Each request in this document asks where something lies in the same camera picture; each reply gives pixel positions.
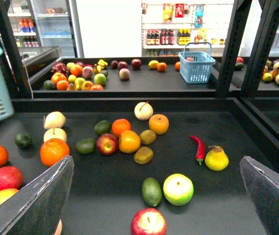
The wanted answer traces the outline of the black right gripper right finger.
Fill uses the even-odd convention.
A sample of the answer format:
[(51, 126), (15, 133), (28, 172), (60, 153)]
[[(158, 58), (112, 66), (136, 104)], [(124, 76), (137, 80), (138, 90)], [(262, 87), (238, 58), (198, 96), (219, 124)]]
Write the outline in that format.
[(279, 174), (250, 156), (240, 161), (246, 193), (268, 235), (279, 235)]

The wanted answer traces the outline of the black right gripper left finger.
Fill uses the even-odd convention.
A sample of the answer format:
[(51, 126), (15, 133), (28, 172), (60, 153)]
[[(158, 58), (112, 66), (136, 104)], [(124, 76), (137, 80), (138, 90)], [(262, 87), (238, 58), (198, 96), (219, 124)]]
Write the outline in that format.
[(0, 235), (52, 235), (68, 199), (74, 162), (62, 160), (0, 205)]

